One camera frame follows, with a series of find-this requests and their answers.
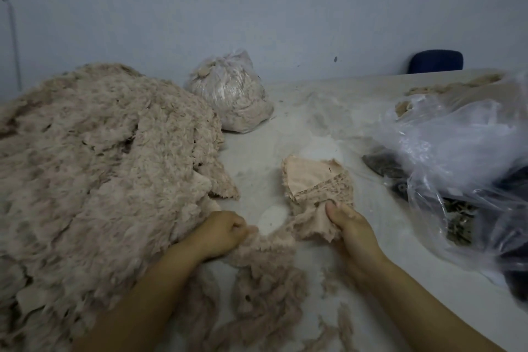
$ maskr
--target clear plastic bag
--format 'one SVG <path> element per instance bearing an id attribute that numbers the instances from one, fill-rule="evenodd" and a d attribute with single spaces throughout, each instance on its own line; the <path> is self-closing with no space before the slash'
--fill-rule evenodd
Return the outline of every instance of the clear plastic bag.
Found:
<path id="1" fill-rule="evenodd" d="M 384 148 L 363 161 L 409 201 L 421 241 L 440 257 L 500 271 L 528 299 L 528 81 L 406 98 L 381 117 Z"/>
<path id="2" fill-rule="evenodd" d="M 204 60 L 189 75 L 185 88 L 208 102 L 223 130 L 252 131 L 274 111 L 245 50 Z"/>

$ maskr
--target white wall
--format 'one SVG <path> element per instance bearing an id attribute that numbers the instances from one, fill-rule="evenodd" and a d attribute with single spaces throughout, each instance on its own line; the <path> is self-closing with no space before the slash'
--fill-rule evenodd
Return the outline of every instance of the white wall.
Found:
<path id="1" fill-rule="evenodd" d="M 400 73 L 431 48 L 460 50 L 468 68 L 528 61 L 528 0 L 11 1 L 25 87 L 96 60 L 181 83 L 237 47 L 268 83 Z"/>

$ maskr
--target filled plastic bag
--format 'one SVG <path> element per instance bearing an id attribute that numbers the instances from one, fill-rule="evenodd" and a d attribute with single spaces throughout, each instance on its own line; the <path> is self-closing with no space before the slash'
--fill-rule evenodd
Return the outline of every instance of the filled plastic bag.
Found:
<path id="1" fill-rule="evenodd" d="M 383 148 L 363 161 L 409 201 L 428 248 L 467 269 L 502 272 L 528 299 L 527 77 L 404 102 L 401 116 L 381 117 L 373 138 Z"/>
<path id="2" fill-rule="evenodd" d="M 209 103 L 223 130 L 252 131 L 274 111 L 245 50 L 204 60 L 190 74 L 185 88 Z"/>

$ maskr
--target right hand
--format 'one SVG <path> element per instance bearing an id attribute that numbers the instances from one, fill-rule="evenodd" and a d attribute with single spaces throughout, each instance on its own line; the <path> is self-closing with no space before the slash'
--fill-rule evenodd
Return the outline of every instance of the right hand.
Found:
<path id="1" fill-rule="evenodd" d="M 360 289 L 368 287 L 375 271 L 388 261 L 380 249 L 369 222 L 346 204 L 336 206 L 326 202 L 326 215 L 343 233 L 336 248 L 343 258 L 347 271 Z"/>

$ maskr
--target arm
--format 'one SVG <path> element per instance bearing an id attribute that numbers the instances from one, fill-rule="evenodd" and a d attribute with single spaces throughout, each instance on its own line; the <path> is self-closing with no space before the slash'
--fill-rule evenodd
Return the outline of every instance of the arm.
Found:
<path id="1" fill-rule="evenodd" d="M 328 218 L 343 231 L 338 250 L 360 290 L 368 290 L 418 352 L 504 352 L 441 304 L 379 248 L 367 220 L 327 202 Z"/>
<path id="2" fill-rule="evenodd" d="M 171 246 L 116 307 L 73 344 L 74 352 L 153 350 L 194 269 L 234 249 L 251 228 L 231 211 L 217 211 L 190 236 Z"/>

